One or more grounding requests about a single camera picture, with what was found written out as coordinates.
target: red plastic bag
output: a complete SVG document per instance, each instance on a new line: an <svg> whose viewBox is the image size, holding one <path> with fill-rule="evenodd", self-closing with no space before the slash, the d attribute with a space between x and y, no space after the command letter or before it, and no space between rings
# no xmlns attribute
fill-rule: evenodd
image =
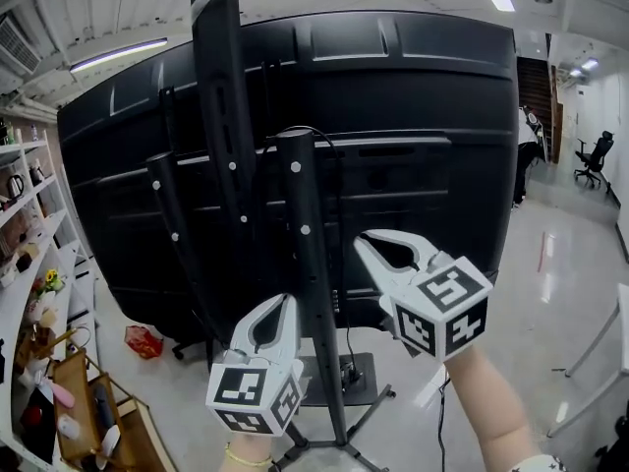
<svg viewBox="0 0 629 472"><path fill-rule="evenodd" d="M145 326L128 326L125 342L144 359L158 357L164 349L164 340L155 337Z"/></svg>

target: black monitor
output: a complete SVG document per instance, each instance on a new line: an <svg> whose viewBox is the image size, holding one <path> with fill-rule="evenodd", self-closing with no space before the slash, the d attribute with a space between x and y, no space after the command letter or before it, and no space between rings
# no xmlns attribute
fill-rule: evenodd
<svg viewBox="0 0 629 472"><path fill-rule="evenodd" d="M370 228L422 234L489 277L498 271L513 194L517 76L511 29L409 12L299 16L241 28L258 159L265 137L309 125L343 163L345 288L353 325L379 326L374 288L352 249ZM192 43L108 79L59 111L68 180L96 260L123 312L184 338L194 299L145 161L174 149L203 264L229 320L268 297L226 264L231 226L208 161ZM174 104L160 92L174 88ZM176 138L165 131L175 121ZM316 151L332 284L338 265L335 162ZM255 191L269 264L290 291L292 251L272 149ZM246 258L249 254L239 254Z"/></svg>

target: stand base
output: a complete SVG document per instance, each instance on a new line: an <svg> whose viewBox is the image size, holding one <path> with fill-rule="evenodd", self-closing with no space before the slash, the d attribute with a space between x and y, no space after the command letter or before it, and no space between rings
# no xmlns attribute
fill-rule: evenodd
<svg viewBox="0 0 629 472"><path fill-rule="evenodd" d="M356 425L350 428L347 431L347 438L351 442L352 437L356 435L356 433L364 426L364 424L368 421L368 419L372 416L375 410L379 407L382 401L386 398L395 398L395 391L391 389L391 385L388 384L384 390L380 393L377 400L372 404L372 406L367 410L367 412L363 415L363 417L358 421ZM297 428L293 426L291 423L289 427L286 429L286 433L289 435L293 441L295 441L295 445L291 447L288 451L284 453L284 456L275 463L275 465L268 469L269 472L278 472L284 470L285 467L290 465L291 463L297 461L301 456L306 453L310 449L317 449L320 447L336 447L342 451L348 453L352 458L358 461L361 465L363 465L367 470L371 472L388 472L388 468L378 468L373 463L368 461L360 451L358 451L355 447L353 447L350 442L345 444L339 444L336 441L315 441L310 442L306 438L302 437L299 434Z"/></svg>
<svg viewBox="0 0 629 472"><path fill-rule="evenodd" d="M354 355L354 358L356 360L356 369L361 373L361 378L347 387L347 390L343 393L343 405L372 405L378 399L373 354L357 353ZM310 378L302 406L327 407L325 390L323 389L321 376L318 373L316 357L300 357L300 360L304 362L302 377ZM341 366L343 366L351 363L352 357L350 355L341 355L339 360Z"/></svg>

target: caster wheel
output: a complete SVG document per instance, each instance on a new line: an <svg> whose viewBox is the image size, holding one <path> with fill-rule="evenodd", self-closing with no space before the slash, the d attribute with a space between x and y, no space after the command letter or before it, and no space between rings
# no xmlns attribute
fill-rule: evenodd
<svg viewBox="0 0 629 472"><path fill-rule="evenodd" d="M616 434L619 437L622 437L622 435L627 432L628 424L629 424L629 420L627 420L627 418L625 418L624 416L621 416L620 418L618 418L618 420L616 421L616 424L614 425L614 430L616 431Z"/></svg>
<svg viewBox="0 0 629 472"><path fill-rule="evenodd" d="M594 458L602 458L606 454L607 454L607 446L604 445L603 447L599 447L599 449L597 449L597 452L594 453Z"/></svg>

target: office chair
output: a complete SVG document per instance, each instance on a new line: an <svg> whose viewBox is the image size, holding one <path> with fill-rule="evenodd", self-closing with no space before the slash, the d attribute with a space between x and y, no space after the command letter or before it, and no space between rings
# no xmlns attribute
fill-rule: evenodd
<svg viewBox="0 0 629 472"><path fill-rule="evenodd" d="M585 142L581 139L577 139L581 142L581 150L577 150L575 153L583 161L586 165L586 169L575 169L574 170L574 179L578 180L579 177L586 177L586 185L589 182L592 182L592 188L594 188L594 181L599 182L600 187L600 178L596 176L594 173L600 173L602 167L605 164L605 155L609 152L611 147L613 146L613 135L609 131L603 131L602 137L599 138L597 142L597 146L594 148L594 152L592 153L584 153Z"/></svg>

